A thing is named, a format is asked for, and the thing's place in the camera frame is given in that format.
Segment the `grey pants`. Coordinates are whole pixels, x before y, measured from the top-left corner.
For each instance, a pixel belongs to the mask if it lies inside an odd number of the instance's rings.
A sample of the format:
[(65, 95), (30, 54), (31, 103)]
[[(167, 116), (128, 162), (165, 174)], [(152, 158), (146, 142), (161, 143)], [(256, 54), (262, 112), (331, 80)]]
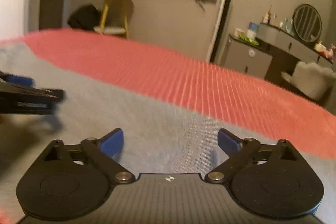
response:
[(236, 205), (227, 191), (202, 182), (226, 158), (217, 144), (225, 123), (127, 90), (64, 71), (37, 58), (22, 43), (1, 47), (1, 69), (31, 76), (66, 91), (53, 115), (1, 118), (1, 217), (13, 223), (24, 214), (19, 180), (54, 139), (77, 144), (115, 128), (125, 136), (116, 156), (139, 181), (114, 190), (95, 212), (77, 223), (260, 223)]

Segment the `coral ribbed bedspread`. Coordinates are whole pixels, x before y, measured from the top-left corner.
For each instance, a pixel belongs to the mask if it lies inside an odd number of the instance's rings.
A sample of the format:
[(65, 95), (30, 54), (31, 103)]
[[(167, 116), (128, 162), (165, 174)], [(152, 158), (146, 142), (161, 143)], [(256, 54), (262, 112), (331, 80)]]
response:
[(162, 47), (71, 29), (30, 32), (1, 41), (23, 43), (49, 63), (118, 87), (289, 139), (307, 153), (335, 158), (335, 116), (256, 77)]

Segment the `black bag on floor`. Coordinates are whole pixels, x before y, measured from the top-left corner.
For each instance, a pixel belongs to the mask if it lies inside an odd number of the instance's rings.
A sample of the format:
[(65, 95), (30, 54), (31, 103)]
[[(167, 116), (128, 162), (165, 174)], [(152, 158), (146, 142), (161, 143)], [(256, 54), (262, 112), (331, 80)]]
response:
[(94, 31), (100, 23), (101, 11), (94, 5), (87, 4), (74, 11), (67, 20), (68, 26), (73, 29)]

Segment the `grey shell chair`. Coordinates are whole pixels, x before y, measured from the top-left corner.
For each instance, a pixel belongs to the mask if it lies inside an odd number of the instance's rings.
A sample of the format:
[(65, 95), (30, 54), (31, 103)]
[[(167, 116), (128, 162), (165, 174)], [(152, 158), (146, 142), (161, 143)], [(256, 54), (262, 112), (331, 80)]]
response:
[(333, 87), (335, 72), (317, 63), (299, 61), (292, 75), (281, 72), (281, 78), (314, 101), (319, 101)]

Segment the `grey vanity dresser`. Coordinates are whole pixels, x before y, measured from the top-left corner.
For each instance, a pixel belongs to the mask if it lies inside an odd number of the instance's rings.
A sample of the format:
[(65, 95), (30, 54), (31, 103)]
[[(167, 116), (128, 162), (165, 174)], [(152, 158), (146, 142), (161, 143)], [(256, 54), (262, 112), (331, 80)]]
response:
[(262, 24), (255, 44), (234, 35), (228, 36), (222, 65), (228, 69), (267, 80), (282, 81), (281, 72), (293, 73), (299, 61), (332, 68), (333, 63), (313, 47), (274, 26)]

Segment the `yellow side table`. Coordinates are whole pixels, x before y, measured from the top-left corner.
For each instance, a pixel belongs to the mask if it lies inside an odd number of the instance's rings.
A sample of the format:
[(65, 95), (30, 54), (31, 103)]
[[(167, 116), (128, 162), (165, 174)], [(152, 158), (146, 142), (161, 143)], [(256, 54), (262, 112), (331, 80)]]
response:
[(102, 0), (103, 7), (98, 26), (93, 29), (98, 34), (129, 38), (127, 5), (130, 0)]

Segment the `blue white box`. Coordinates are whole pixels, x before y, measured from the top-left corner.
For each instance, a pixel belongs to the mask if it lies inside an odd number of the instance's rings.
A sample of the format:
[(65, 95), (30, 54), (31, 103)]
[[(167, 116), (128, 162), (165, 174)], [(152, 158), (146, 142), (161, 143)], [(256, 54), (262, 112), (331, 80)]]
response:
[(254, 23), (254, 22), (250, 22), (249, 26), (248, 26), (248, 30), (246, 32), (246, 37), (249, 40), (252, 40), (252, 41), (255, 40), (256, 36), (257, 36), (257, 33), (259, 31), (259, 28), (260, 28), (259, 24)]

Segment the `round black mirror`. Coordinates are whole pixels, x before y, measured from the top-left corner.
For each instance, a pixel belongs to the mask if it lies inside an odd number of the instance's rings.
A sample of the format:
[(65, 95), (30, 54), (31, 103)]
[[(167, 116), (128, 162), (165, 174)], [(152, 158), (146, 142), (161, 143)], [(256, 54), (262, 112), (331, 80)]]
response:
[(294, 32), (305, 43), (315, 43), (322, 32), (322, 19), (312, 5), (299, 5), (293, 14)]

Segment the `white door frame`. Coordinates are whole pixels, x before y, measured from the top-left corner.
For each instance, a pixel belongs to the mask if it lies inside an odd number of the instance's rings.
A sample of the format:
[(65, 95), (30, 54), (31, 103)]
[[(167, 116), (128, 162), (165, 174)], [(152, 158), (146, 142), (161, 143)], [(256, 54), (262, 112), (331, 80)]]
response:
[(231, 2), (232, 0), (217, 0), (217, 15), (215, 17), (210, 46), (206, 57), (208, 63), (216, 63), (217, 55), (221, 49), (222, 39), (226, 34), (226, 26), (230, 18)]

